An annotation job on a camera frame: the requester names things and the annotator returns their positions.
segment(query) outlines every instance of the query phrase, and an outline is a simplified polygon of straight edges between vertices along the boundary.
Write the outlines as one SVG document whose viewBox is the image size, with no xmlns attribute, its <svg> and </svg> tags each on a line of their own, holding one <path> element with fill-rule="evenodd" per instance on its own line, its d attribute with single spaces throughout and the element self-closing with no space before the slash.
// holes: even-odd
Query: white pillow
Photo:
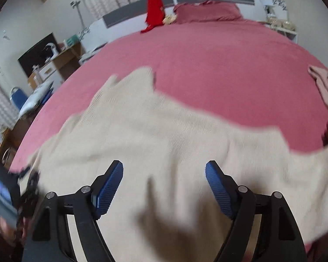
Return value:
<svg viewBox="0 0 328 262">
<path fill-rule="evenodd" d="M 27 101 L 19 111 L 20 118 L 26 113 L 34 111 L 39 106 L 40 102 L 46 96 L 49 89 L 51 89 L 52 84 L 53 81 L 43 82 L 33 91 L 33 93 L 28 97 Z"/>
</svg>

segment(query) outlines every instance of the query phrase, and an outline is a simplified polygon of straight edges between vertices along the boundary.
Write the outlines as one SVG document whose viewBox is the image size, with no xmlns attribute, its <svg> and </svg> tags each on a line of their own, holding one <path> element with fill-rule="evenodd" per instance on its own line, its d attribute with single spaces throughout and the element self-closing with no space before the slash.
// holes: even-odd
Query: pink bedsheet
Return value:
<svg viewBox="0 0 328 262">
<path fill-rule="evenodd" d="M 86 109 L 111 74 L 140 66 L 156 72 L 156 89 L 230 121 L 280 127 L 291 149 L 322 147 L 328 111 L 308 65 L 309 52 L 256 22 L 169 25 L 116 40 L 78 69 L 39 112 L 12 163 L 56 134 L 66 119 Z"/>
</svg>

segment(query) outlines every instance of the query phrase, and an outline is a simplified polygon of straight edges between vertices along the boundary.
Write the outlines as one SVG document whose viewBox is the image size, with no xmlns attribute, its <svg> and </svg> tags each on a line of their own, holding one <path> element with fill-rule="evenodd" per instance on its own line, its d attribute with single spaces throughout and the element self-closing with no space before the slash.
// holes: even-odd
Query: chair backrest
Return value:
<svg viewBox="0 0 328 262">
<path fill-rule="evenodd" d="M 26 94 L 24 93 L 24 91 L 22 91 L 21 88 L 15 86 L 12 90 L 11 90 L 11 102 L 14 106 L 17 107 L 18 110 L 21 110 L 22 106 L 25 104 L 25 102 L 27 101 L 28 97 L 26 96 Z"/>
</svg>

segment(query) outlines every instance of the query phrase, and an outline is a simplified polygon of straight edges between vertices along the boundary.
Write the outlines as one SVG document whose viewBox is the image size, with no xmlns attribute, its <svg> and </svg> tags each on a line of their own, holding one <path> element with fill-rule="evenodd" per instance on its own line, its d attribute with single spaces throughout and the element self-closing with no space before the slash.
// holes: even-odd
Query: white drawer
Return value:
<svg viewBox="0 0 328 262">
<path fill-rule="evenodd" d="M 56 90 L 64 83 L 64 80 L 58 71 L 55 71 L 48 78 L 48 81 L 53 81 L 52 84 L 52 93 L 55 93 Z"/>
<path fill-rule="evenodd" d="M 54 63 L 50 62 L 39 71 L 39 76 L 44 81 L 47 79 L 48 76 L 50 76 L 56 70 L 57 68 L 55 67 Z"/>
</svg>

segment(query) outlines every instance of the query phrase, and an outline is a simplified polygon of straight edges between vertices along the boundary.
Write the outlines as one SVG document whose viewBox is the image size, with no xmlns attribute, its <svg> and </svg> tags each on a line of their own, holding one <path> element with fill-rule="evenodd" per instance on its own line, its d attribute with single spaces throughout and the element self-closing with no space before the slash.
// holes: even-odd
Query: computer monitor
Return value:
<svg viewBox="0 0 328 262">
<path fill-rule="evenodd" d="M 34 65 L 39 65 L 40 67 L 42 67 L 45 64 L 47 56 L 46 56 L 46 52 L 43 52 L 43 49 L 48 43 L 55 44 L 58 52 L 61 52 L 61 49 L 58 47 L 56 39 L 51 33 L 48 36 L 46 36 L 44 39 L 40 40 L 36 45 L 30 48 L 18 59 L 18 62 L 21 65 L 27 77 L 30 77 L 30 75 L 32 74 Z"/>
</svg>

